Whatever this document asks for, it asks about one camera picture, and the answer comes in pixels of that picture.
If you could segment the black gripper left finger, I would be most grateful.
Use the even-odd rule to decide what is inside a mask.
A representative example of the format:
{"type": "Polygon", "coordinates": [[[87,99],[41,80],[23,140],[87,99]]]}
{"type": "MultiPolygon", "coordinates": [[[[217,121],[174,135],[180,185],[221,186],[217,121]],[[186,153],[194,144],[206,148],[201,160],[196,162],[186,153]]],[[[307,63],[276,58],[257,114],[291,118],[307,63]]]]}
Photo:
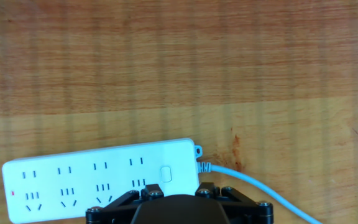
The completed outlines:
{"type": "Polygon", "coordinates": [[[164,197],[158,184],[146,185],[142,190],[130,190],[106,207],[91,207],[85,212],[86,224],[132,223],[136,211],[148,201],[164,197]]]}

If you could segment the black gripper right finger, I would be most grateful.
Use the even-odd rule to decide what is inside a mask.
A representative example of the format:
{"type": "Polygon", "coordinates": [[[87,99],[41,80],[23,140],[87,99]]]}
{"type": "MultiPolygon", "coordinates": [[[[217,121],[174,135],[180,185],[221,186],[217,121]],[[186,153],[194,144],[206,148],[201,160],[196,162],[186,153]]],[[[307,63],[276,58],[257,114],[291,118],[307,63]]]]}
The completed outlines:
{"type": "Polygon", "coordinates": [[[208,215],[224,215],[228,223],[274,224],[273,205],[266,201],[253,201],[230,186],[217,187],[213,182],[202,182],[195,191],[196,197],[208,199],[217,208],[206,208],[208,215]]]}

